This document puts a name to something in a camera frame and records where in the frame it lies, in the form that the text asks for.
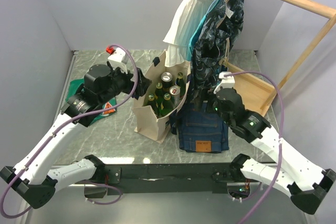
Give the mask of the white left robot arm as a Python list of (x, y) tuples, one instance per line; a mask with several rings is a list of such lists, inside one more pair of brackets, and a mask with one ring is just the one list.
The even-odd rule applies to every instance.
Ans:
[(70, 141), (102, 113), (107, 102), (120, 93), (138, 99), (151, 83), (141, 69), (137, 70), (134, 82), (130, 71), (123, 72), (110, 65), (92, 66), (46, 135), (22, 161), (14, 167), (5, 166), (1, 178), (34, 209), (44, 206), (56, 192), (71, 184), (82, 180), (103, 182), (108, 171), (105, 163), (94, 155), (63, 168), (52, 166)]

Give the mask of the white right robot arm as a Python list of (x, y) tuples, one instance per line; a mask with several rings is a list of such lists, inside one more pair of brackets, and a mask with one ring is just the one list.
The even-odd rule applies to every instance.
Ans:
[(277, 167), (239, 154), (231, 163), (236, 181), (258, 180), (284, 193), (303, 212), (313, 215), (335, 182), (335, 171), (323, 169), (299, 153), (259, 113), (245, 109), (234, 88), (216, 88), (213, 110), (232, 132), (267, 154)]

